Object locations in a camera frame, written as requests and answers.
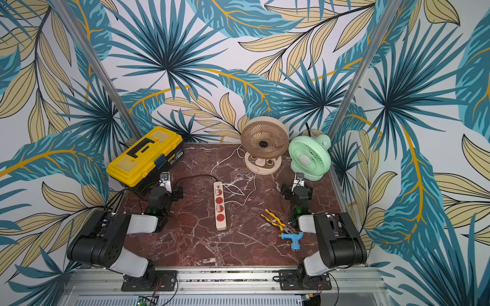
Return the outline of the beige red power strip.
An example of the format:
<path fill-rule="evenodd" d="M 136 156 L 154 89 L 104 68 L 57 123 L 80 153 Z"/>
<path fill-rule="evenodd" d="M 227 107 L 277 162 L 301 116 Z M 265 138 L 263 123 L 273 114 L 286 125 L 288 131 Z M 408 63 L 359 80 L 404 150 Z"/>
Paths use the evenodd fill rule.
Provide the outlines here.
<path fill-rule="evenodd" d="M 213 185 L 213 195 L 214 195 L 214 212 L 215 212 L 215 222 L 216 229 L 218 231 L 225 231 L 227 229 L 227 218 L 225 211 L 225 199 L 223 191 L 223 183 L 215 182 Z"/>

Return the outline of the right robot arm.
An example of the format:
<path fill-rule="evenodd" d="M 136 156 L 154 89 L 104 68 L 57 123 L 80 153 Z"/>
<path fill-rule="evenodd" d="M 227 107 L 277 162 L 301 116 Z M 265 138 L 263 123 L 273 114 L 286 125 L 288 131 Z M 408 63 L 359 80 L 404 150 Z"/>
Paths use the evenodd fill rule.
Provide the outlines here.
<path fill-rule="evenodd" d="M 313 234 L 318 246 L 318 251 L 303 258 L 296 269 L 279 271 L 276 280 L 282 291 L 330 290 L 332 271 L 366 263 L 366 247 L 349 214 L 310 212 L 313 188 L 307 185 L 303 173 L 295 174 L 292 185 L 283 185 L 281 195 L 290 202 L 294 229 L 292 232 L 281 224 L 281 238 L 291 241 L 293 251 L 299 251 L 304 235 Z"/>

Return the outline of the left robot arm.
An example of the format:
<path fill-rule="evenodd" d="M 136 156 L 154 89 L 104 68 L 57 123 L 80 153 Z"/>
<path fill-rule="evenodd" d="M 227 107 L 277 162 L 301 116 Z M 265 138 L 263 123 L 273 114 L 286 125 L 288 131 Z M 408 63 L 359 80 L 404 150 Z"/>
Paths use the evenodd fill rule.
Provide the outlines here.
<path fill-rule="evenodd" d="M 183 188 L 177 182 L 171 185 L 170 173 L 161 173 L 158 185 L 150 190 L 146 213 L 94 213 L 68 246 L 67 258 L 121 274 L 123 292 L 175 291 L 177 272 L 156 270 L 151 260 L 127 250 L 125 240 L 127 235 L 161 232 L 172 203 L 182 198 Z"/>

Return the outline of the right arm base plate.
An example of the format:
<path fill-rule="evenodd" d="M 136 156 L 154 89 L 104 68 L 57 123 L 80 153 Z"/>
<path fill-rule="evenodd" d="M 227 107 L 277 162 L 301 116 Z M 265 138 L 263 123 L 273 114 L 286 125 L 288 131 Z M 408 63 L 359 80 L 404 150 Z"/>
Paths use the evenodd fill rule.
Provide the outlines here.
<path fill-rule="evenodd" d="M 331 290 L 332 284 L 326 275 L 309 276 L 299 269 L 280 270 L 273 280 L 279 283 L 282 291 L 322 291 Z"/>

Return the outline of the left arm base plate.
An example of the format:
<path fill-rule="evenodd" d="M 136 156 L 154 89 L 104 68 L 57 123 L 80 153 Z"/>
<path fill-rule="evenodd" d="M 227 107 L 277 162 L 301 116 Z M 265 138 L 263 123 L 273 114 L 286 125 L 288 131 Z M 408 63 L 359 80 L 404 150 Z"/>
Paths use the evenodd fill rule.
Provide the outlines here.
<path fill-rule="evenodd" d="M 176 289 L 176 270 L 155 270 L 145 273 L 142 277 L 123 277 L 122 292 L 170 292 Z"/>

